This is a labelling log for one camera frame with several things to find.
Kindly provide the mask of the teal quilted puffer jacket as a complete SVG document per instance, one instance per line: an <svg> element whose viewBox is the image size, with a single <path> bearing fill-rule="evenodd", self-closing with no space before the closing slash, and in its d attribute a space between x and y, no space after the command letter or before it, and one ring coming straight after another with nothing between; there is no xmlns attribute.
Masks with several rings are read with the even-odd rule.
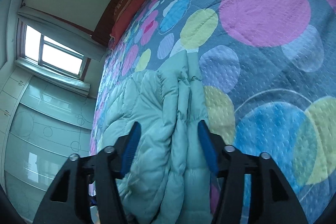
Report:
<svg viewBox="0 0 336 224"><path fill-rule="evenodd" d="M155 71L135 72L108 94L97 148L134 122L141 137L130 172L117 182L126 216L138 223L210 223L210 171L198 139L208 114L198 54L180 51Z"/></svg>

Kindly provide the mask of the glossy sliding wardrobe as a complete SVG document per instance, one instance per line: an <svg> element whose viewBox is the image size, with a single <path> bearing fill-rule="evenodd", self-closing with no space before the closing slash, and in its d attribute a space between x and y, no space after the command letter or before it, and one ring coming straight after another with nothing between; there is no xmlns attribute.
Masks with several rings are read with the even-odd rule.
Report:
<svg viewBox="0 0 336 224"><path fill-rule="evenodd" d="M1 185L32 222L68 156L89 155L95 100L17 67L1 88Z"/></svg>

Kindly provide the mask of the left window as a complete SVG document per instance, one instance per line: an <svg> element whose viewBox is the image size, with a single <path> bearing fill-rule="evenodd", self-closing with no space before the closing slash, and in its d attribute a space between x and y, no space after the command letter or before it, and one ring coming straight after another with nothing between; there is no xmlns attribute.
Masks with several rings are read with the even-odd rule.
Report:
<svg viewBox="0 0 336 224"><path fill-rule="evenodd" d="M90 64L86 56L18 21L17 55L26 61L73 79L83 80Z"/></svg>

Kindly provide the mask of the polka dot bed cover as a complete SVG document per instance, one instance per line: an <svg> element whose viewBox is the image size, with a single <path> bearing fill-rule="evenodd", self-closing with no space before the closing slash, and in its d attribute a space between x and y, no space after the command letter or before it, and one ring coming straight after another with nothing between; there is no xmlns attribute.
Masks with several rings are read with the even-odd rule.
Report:
<svg viewBox="0 0 336 224"><path fill-rule="evenodd" d="M269 153L314 223L335 195L335 0L146 0L108 51L108 94L129 75L197 53L206 123L242 153Z"/></svg>

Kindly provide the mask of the brown embroidered cushion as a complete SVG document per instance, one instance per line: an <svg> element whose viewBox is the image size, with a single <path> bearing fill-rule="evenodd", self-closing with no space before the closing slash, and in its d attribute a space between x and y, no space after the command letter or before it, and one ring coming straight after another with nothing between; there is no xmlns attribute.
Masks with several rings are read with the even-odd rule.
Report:
<svg viewBox="0 0 336 224"><path fill-rule="evenodd" d="M119 0L113 11L113 19L116 23L132 0Z"/></svg>

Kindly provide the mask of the red pillow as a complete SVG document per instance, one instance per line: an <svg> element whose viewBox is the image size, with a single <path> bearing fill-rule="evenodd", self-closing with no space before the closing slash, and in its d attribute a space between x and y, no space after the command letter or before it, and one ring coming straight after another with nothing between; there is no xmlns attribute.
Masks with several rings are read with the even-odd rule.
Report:
<svg viewBox="0 0 336 224"><path fill-rule="evenodd" d="M120 18L118 19L118 21L114 23L114 26L110 33L110 41L108 44L108 48L110 50L115 49L123 33L125 32L128 25L130 24L131 20L133 19L136 12L141 8L141 6L143 5L145 1L146 0L132 0L130 5L125 9L125 11L122 13Z"/></svg>

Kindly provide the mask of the dark wooden headboard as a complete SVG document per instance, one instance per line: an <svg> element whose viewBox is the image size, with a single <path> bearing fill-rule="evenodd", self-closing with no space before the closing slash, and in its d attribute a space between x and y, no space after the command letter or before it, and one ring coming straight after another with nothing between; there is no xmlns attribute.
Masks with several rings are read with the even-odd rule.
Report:
<svg viewBox="0 0 336 224"><path fill-rule="evenodd" d="M114 26L114 9L120 0L110 0L92 34L92 39L104 47L108 47L110 33Z"/></svg>

